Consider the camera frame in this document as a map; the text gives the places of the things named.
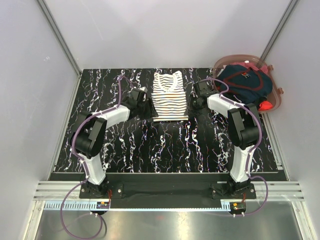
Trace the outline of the black white striped tank top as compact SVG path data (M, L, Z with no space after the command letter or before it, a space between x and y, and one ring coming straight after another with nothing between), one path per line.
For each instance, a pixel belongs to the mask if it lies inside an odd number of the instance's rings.
M182 73L160 74L156 72L151 93L155 110L154 122L179 122L188 120L187 95Z

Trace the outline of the navy tank top red trim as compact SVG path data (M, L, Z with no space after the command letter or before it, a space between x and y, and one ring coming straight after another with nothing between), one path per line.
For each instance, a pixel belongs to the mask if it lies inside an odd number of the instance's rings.
M238 64L227 65L216 78L229 87L223 96L244 104L258 105L273 90L272 80L267 74Z

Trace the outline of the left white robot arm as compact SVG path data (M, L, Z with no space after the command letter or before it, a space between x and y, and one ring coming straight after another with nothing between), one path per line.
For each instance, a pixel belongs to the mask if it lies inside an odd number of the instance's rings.
M70 134L71 150L83 163L86 179L91 184L90 192L97 198L108 193L100 159L106 130L136 117L141 120L153 117L152 100L147 91L146 87L133 88L120 104L94 113L82 111L78 114Z

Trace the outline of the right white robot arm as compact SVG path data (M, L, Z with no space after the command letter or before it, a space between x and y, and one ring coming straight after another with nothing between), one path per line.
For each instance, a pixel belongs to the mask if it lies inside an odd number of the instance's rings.
M219 80L225 85L225 90L218 92L210 86L210 81L208 78L193 84L195 97L189 105L193 110L208 108L227 118L228 136L234 145L233 164L229 173L233 182L227 185L227 192L236 199L244 194L243 183L251 178L250 164L263 138L261 120L255 104L243 104L227 98L223 94L229 91L228 85Z

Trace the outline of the pink garment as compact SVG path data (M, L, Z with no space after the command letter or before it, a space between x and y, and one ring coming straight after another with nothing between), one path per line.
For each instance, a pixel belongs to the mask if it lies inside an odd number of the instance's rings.
M262 71L266 75L269 73L269 69L266 64L263 64L261 67L258 67L255 65L254 62L250 62L248 60L243 61L243 62L233 62L233 63L231 63L231 65L239 65L239 66L245 67L247 69L252 68L255 71Z

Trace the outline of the orange red garment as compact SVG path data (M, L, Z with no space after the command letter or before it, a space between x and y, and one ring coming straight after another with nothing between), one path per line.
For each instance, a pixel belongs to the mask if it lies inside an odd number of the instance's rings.
M261 111L268 111L268 110L271 110L274 106L272 105L272 103L270 103L269 101L267 100L264 100L262 101L260 104L259 104L259 108L258 110L261 112Z

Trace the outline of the brown translucent plastic basket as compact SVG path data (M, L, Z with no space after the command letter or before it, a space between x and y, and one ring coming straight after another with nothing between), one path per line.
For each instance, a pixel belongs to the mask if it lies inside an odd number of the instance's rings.
M273 66L271 64L267 64L264 60L260 59L259 57L249 54L233 54L224 56L214 64L212 75L213 77L216 77L224 65L245 61L254 63L259 69L263 66L267 67L267 75L270 77L272 81L272 92L266 98L267 101L269 101L272 104L273 108L268 110L262 110L260 111L260 113L263 114L276 110L282 103L281 95L284 93L284 91L281 87L277 87L276 82L272 76L272 72L274 70Z

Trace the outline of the left small circuit board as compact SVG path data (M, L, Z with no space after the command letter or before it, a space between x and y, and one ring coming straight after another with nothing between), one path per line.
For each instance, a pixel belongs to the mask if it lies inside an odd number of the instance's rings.
M98 201L96 203L97 209L109 209L110 208L110 202L108 201Z

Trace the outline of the small circuit board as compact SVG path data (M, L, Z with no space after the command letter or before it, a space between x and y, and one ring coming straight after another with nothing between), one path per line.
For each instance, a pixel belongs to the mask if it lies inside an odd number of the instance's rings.
M108 201L98 201L96 203L97 209L109 209L110 208L110 202Z
M243 211L245 212L247 208L247 205L245 202L233 202L231 204L231 210L233 211Z

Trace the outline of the right small circuit board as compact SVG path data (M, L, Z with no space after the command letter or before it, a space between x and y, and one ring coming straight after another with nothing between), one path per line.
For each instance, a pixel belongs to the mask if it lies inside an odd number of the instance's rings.
M247 208L247 205L245 202L233 202L231 204L231 210L233 211L243 211L245 212Z

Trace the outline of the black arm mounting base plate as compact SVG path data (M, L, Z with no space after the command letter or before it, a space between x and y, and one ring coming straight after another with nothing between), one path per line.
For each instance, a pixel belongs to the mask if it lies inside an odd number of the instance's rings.
M221 200L256 198L252 184L240 189L228 173L107 173L100 186L82 183L81 199L110 200L112 209L220 208Z

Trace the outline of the left aluminium corner post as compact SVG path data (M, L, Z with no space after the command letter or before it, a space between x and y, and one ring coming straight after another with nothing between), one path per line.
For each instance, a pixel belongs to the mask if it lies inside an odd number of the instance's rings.
M59 26L56 22L56 20L54 19L53 14L50 11L49 6L47 5L45 0L36 0L37 5L39 6L41 12L43 13L50 29L52 30L56 40L58 41L65 57L67 58L69 64L71 65L73 71L75 72L75 74L80 77L82 70L80 69L79 65L77 64L76 59L74 58L66 40L64 39Z

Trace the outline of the aluminium corner post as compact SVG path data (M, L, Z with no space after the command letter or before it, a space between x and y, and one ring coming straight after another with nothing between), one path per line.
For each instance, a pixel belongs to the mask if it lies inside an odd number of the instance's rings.
M75 74L80 77L82 70L80 69L79 65L77 64L76 59L74 58L66 40L64 39L59 26L56 22L56 20L54 19L53 14L50 11L49 6L47 5L45 0L36 0L37 5L39 6L41 12L43 13L50 29L52 30L56 40L58 41L65 57L67 58L69 64L71 65L73 71L75 72Z
M289 21L291 15L294 13L296 7L298 6L300 0L290 0L287 7L285 8L280 20L278 21L268 43L266 44L260 59L265 61L270 54L272 48L274 47L277 39L281 35L282 31L284 30L287 22Z

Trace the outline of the aluminium frame rail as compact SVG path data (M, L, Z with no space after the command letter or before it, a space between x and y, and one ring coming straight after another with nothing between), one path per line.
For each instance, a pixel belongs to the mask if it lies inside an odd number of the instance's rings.
M41 181L35 191L34 200L38 201L61 201L67 193L68 199L98 199L97 193L89 193L88 188L82 184L76 186L75 181ZM196 194L201 191L213 194L214 197L230 200L231 196L219 196L217 189L225 183L205 183L205 182L116 182L109 185L112 192L112 199L121 199L133 194L151 194L170 196L178 194ZM246 190L246 199L262 201L268 195L269 201L303 201L304 197L298 182L294 181L253 181Z

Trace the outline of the right aluminium corner post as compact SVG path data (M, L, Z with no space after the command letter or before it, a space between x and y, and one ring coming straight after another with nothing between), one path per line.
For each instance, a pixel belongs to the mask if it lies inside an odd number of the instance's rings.
M274 47L277 39L281 35L282 31L284 30L287 22L289 21L291 15L294 13L296 7L298 6L300 0L290 0L287 7L285 8L280 20L278 21L268 43L266 44L260 59L265 61L270 54L272 48Z

